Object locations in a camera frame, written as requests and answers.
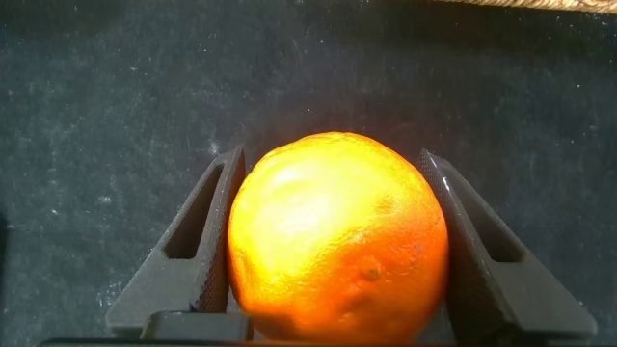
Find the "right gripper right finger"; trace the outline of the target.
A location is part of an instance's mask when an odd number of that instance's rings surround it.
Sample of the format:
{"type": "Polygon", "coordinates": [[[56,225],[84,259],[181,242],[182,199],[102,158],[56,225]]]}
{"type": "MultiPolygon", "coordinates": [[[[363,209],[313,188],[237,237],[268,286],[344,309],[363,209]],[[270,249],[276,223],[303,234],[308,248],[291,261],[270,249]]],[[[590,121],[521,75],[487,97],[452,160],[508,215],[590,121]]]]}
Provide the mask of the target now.
{"type": "Polygon", "coordinates": [[[460,344],[585,344],[598,325],[446,160],[418,168],[443,210],[449,241],[446,306],[460,344]]]}

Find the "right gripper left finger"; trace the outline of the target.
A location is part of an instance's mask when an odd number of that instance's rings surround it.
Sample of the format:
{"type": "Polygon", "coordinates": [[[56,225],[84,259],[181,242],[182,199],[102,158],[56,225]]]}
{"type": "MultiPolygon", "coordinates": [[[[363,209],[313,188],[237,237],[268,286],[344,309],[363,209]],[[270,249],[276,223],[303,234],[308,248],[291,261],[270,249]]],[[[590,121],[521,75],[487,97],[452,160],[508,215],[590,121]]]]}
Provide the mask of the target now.
{"type": "Polygon", "coordinates": [[[207,167],[172,223],[106,313],[114,334],[138,335],[160,311],[224,313],[228,307],[228,218],[246,176],[237,147],[207,167]]]}

